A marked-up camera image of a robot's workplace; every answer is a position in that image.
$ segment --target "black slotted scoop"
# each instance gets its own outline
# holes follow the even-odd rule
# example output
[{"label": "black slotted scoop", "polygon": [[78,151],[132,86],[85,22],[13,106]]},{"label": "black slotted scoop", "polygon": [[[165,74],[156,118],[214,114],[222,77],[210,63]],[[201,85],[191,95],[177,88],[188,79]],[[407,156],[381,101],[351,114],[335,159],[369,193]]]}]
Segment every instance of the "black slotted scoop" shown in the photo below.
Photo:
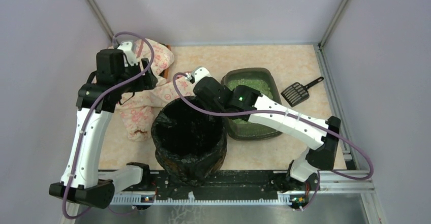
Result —
[{"label": "black slotted scoop", "polygon": [[302,84],[296,82],[289,87],[287,87],[280,94],[283,98],[289,103],[290,107],[294,107],[301,102],[305,101],[310,97],[308,89],[323,81],[323,77],[319,77],[316,80],[313,80],[311,83],[303,86]]}]

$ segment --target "marble-patterned surface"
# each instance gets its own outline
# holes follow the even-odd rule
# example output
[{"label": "marble-patterned surface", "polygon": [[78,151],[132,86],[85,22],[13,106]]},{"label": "marble-patterned surface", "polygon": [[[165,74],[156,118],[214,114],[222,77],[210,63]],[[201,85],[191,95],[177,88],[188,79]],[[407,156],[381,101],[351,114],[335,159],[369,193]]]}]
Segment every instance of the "marble-patterned surface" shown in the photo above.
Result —
[{"label": "marble-patterned surface", "polygon": [[[170,76],[204,66],[220,81],[228,71],[234,69],[264,67],[271,72],[279,91],[294,82],[307,84],[320,76],[312,45],[172,47],[172,51],[175,62],[169,69]],[[284,99],[282,101],[283,105],[289,106]],[[311,88],[310,98],[296,106],[295,110],[316,118],[328,118],[331,110],[323,83]],[[290,161],[297,158],[305,148],[304,143],[286,134],[253,142],[228,138],[222,169],[286,169]],[[99,169],[118,169],[128,162],[141,162],[149,164],[151,169],[161,170],[155,158],[155,149],[151,139],[144,142],[128,140],[122,120],[115,113],[106,132]],[[346,168],[340,147],[335,168]]]}]

